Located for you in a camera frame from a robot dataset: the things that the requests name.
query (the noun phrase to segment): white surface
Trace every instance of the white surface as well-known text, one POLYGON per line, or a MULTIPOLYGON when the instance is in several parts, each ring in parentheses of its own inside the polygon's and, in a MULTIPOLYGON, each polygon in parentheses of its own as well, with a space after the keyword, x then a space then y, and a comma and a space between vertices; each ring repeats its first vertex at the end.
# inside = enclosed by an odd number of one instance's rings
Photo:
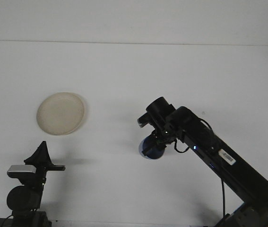
POLYGON ((114 223, 114 222, 83 222, 52 220, 53 227, 198 227, 184 225, 158 225, 138 223, 114 223))
POLYGON ((0 0, 0 40, 268 45, 268 1, 0 0))
MULTIPOLYGON (((159 160, 138 154, 152 127, 136 120, 164 96, 208 121, 217 135, 268 179, 268 47, 0 42, 0 217, 16 179, 6 175, 46 140, 55 164, 42 210, 50 219, 214 225, 219 178, 193 152, 172 146, 159 160), (39 104, 74 92, 87 118, 51 136, 39 104)), ((241 201, 226 189, 227 212, 241 201)))

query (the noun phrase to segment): white table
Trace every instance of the white table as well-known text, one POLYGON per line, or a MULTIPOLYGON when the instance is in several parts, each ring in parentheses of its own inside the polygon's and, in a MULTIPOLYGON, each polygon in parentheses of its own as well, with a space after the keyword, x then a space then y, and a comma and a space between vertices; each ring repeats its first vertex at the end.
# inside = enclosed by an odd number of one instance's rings
MULTIPOLYGON (((220 180, 193 152, 138 154, 152 127, 136 120, 160 96, 208 121, 268 179, 268 47, 0 42, 0 217, 19 185, 7 169, 46 140, 53 163, 66 165, 47 175, 41 210, 50 219, 214 225, 220 180), (83 97, 86 119, 51 136, 35 115, 61 91, 83 97)), ((226 211, 241 203, 226 188, 226 211)))

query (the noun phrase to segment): mounted camera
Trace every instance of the mounted camera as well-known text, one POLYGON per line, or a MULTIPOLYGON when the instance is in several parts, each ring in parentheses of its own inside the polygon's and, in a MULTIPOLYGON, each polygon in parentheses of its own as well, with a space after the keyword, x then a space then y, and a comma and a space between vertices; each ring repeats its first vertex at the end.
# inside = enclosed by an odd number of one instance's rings
POLYGON ((46 213, 37 209, 40 208, 47 171, 64 171, 65 166, 51 162, 46 141, 24 163, 13 165, 7 171, 9 177, 17 178, 22 183, 7 196, 7 206, 13 216, 12 227, 51 227, 46 213))

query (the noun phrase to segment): paper plate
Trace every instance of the paper plate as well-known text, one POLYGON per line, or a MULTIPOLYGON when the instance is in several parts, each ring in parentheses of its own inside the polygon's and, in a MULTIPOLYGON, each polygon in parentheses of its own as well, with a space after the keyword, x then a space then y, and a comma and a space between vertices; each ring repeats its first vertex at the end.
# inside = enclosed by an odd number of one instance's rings
POLYGON ((84 105, 79 96, 59 92, 41 103, 36 118, 39 127, 46 133, 66 135, 80 126, 84 112, 84 105))

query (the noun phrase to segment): round plate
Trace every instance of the round plate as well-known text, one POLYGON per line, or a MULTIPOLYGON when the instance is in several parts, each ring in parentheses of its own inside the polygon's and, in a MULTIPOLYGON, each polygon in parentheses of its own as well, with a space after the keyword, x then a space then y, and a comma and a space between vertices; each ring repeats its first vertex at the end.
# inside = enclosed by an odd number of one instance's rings
POLYGON ((83 116, 81 99, 73 93, 59 92, 41 103, 36 118, 39 127, 46 133, 65 135, 79 127, 83 116))

